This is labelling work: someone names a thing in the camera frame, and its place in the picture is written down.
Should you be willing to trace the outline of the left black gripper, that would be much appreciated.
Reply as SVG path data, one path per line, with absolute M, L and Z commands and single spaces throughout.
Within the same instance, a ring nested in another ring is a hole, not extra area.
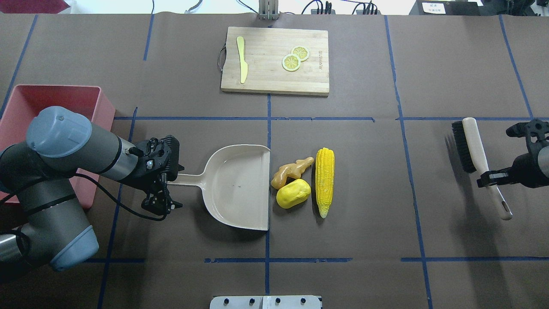
M 180 165 L 180 141 L 173 135 L 165 138 L 150 138 L 130 148 L 130 154 L 137 156 L 137 164 L 129 174 L 129 186 L 147 192 L 141 203 L 142 209 L 154 215 L 164 215 L 174 209 L 181 209 L 182 203 L 175 201 L 167 187 L 168 181 L 176 180 L 184 170 Z

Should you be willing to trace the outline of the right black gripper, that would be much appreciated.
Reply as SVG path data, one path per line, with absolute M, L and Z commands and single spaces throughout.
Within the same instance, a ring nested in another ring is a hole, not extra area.
M 549 185 L 549 147 L 538 153 L 525 153 L 514 160 L 509 170 L 489 170 L 477 179 L 479 188 L 519 183 L 528 188 Z

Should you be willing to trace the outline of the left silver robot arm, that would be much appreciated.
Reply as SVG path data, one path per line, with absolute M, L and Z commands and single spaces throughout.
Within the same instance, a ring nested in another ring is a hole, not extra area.
M 57 272 L 70 269 L 99 249 L 94 228 L 70 182 L 79 177 L 100 188 L 97 180 L 77 170 L 100 175 L 145 193 L 143 215 L 163 221 L 181 208 L 167 187 L 184 170 L 176 137 L 131 143 L 60 106 L 34 117 L 25 141 L 1 152 L 1 191 L 16 196 L 27 223 L 1 233 L 1 283 L 45 264 Z

